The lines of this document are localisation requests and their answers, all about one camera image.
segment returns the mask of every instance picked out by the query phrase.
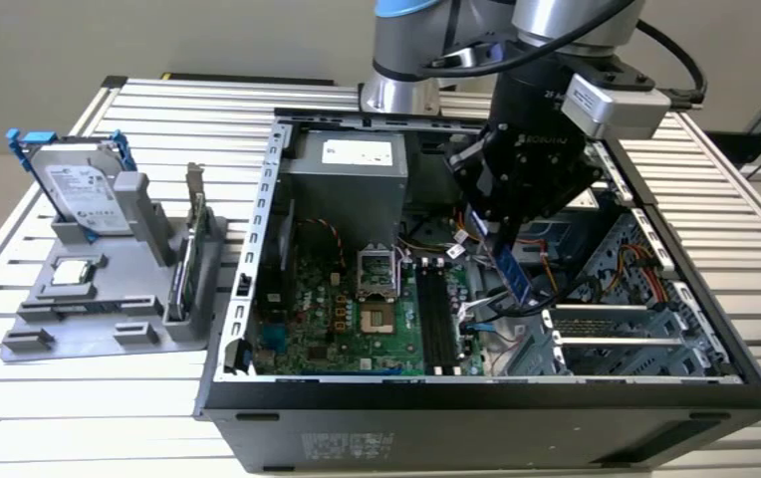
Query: power supply label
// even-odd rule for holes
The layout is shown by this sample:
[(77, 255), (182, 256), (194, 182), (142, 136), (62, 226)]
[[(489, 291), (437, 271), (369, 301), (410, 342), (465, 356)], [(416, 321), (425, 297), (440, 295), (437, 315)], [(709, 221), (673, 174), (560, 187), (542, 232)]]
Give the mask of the power supply label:
[(322, 162), (325, 164), (393, 165), (393, 143), (388, 141), (328, 139), (324, 149)]

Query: sticker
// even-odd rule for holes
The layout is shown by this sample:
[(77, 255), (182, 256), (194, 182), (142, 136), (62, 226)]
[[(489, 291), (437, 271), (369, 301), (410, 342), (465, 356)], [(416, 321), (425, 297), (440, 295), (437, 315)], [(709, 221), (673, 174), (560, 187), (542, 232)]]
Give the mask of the sticker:
[(130, 225), (104, 171), (94, 166), (48, 166), (56, 196), (77, 222), (97, 233), (129, 233)]
[(470, 233), (466, 232), (465, 229), (458, 229), (458, 232), (456, 232), (456, 242), (458, 244), (464, 244), (469, 238), (470, 238)]
[(310, 460), (384, 460), (390, 457), (396, 433), (304, 433)]
[(393, 165), (393, 143), (328, 139), (322, 151), (325, 164)]
[(456, 244), (454, 246), (452, 246), (449, 248), (449, 250), (446, 251), (446, 254), (449, 254), (449, 257), (452, 257), (453, 259), (457, 259), (461, 257), (461, 255), (466, 252), (466, 247), (464, 247), (461, 244)]

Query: white wall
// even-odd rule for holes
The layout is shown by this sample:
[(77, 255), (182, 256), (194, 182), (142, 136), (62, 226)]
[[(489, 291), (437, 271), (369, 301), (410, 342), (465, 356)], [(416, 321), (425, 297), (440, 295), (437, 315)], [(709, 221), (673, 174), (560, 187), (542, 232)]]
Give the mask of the white wall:
[[(370, 71), (373, 3), (0, 0), (0, 138), (11, 126), (68, 130), (110, 74), (156, 78), (182, 71), (356, 84)], [(761, 1), (648, 0), (644, 17), (709, 72), (704, 125), (744, 126), (761, 107)], [(624, 57), (664, 84), (685, 81), (645, 39)]]

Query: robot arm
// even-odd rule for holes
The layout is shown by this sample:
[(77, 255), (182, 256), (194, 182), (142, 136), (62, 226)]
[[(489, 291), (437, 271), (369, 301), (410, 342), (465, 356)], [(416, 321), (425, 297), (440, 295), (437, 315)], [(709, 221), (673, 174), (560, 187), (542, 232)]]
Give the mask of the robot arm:
[(489, 60), (473, 54), (489, 55), (490, 50), (462, 47), (482, 36), (513, 38), (513, 13), (509, 0), (378, 0), (373, 74), (361, 91), (362, 110), (438, 115), (441, 82), (422, 69), (458, 50), (466, 55), (456, 66)]
[[(521, 226), (560, 212), (600, 179), (588, 142), (649, 139), (673, 108), (690, 109), (704, 100), (700, 67), (640, 21), (644, 5), (645, 0), (378, 0), (376, 74), (361, 92), (364, 110), (437, 115), (433, 79), (498, 74), (485, 129), (477, 139), (448, 147), (449, 167), (497, 263), (510, 256)], [(636, 29), (680, 57), (696, 91), (658, 90), (620, 60), (616, 49)]]

